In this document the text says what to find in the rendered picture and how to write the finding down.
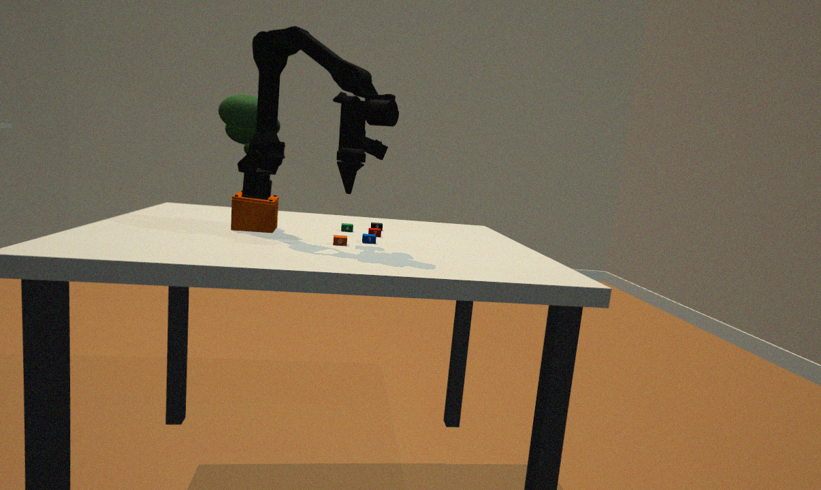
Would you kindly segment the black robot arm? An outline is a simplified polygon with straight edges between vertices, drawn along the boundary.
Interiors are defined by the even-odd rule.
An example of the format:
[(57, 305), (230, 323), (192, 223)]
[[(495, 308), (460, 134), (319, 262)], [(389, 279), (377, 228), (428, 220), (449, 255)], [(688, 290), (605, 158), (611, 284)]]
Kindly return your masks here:
[[(305, 52), (317, 64), (332, 74), (333, 80), (346, 92), (333, 101), (341, 103), (341, 123), (365, 125), (397, 124), (399, 111), (394, 94), (379, 94), (367, 69), (351, 64), (333, 53), (327, 46), (297, 26), (286, 30), (257, 32), (252, 42), (255, 64), (260, 71), (256, 116), (256, 133), (250, 140), (248, 153), (238, 162), (244, 173), (242, 197), (268, 199), (272, 181), (284, 159), (284, 142), (277, 136), (280, 74), (288, 56)], [(359, 97), (365, 97), (361, 101)]]

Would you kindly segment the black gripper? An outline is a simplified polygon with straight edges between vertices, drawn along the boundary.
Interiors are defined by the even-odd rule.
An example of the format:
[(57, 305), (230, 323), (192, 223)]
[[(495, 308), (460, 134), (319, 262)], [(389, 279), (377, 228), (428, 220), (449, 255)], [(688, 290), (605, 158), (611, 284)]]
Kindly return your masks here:
[(346, 193), (351, 193), (357, 171), (365, 163), (366, 153), (359, 149), (365, 125), (341, 123), (337, 165)]

